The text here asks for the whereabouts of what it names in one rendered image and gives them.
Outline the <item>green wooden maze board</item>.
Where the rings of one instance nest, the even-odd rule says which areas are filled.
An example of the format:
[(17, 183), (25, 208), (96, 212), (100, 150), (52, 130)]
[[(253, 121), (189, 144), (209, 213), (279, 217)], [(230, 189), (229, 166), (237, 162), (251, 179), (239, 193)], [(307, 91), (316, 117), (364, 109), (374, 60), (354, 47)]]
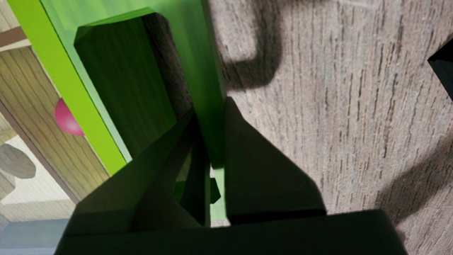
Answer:
[(226, 220), (227, 93), (207, 0), (0, 0), (0, 255), (53, 255), (76, 204), (177, 123), (141, 18), (154, 12), (214, 172), (211, 221)]

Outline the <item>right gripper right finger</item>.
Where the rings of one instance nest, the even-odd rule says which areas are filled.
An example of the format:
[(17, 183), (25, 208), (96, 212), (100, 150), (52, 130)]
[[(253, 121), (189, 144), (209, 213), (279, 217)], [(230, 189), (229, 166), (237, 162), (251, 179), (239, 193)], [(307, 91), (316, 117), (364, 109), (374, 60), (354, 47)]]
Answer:
[(315, 180), (224, 104), (224, 210), (230, 225), (327, 215)]

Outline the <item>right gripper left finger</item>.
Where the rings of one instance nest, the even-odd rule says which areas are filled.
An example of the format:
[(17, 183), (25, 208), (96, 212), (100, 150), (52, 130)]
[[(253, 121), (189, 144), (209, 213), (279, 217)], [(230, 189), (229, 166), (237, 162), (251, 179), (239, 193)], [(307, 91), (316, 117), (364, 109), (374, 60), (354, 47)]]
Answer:
[[(178, 203), (173, 186), (191, 147)], [(210, 158), (192, 106), (169, 131), (79, 201), (63, 234), (198, 227), (211, 227)]]

